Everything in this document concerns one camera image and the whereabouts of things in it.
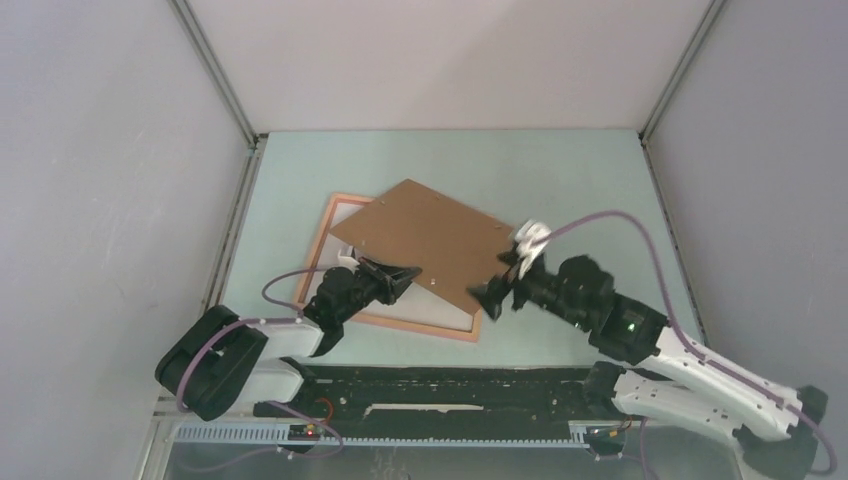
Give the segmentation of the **brown backing board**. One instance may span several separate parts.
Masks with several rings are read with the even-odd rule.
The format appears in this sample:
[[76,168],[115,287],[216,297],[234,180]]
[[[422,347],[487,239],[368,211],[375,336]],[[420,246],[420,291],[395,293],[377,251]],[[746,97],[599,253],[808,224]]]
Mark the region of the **brown backing board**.
[[511,249],[513,230],[494,216],[406,179],[330,233],[379,263],[420,268],[418,285],[473,315],[480,306],[467,288],[506,270],[497,255]]

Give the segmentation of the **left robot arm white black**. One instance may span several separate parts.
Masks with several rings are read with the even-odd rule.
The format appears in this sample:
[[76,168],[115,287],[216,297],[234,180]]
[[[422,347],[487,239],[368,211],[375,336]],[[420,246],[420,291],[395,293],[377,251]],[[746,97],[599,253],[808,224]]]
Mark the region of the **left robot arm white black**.
[[179,411],[211,421],[240,404],[277,401],[292,416],[308,414],[316,390],[296,358],[328,353],[347,321],[374,302],[395,304],[422,272],[365,258],[316,271],[317,290],[305,306],[290,304],[290,317],[244,318],[223,304],[202,314],[154,373]]

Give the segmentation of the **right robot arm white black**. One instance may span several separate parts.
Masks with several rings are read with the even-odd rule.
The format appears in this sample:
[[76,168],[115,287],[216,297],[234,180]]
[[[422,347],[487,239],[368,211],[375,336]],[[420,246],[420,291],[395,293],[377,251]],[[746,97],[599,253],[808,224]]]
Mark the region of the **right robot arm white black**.
[[689,336],[679,338],[662,313],[617,293],[613,277],[590,257],[563,261],[550,273],[537,258],[524,274],[504,252],[508,270],[468,289],[497,319],[532,303],[584,331],[604,360],[583,383],[581,402],[596,418],[648,417],[728,445],[752,470],[770,479],[804,479],[812,472],[814,429],[828,397],[813,386],[782,387],[717,357]]

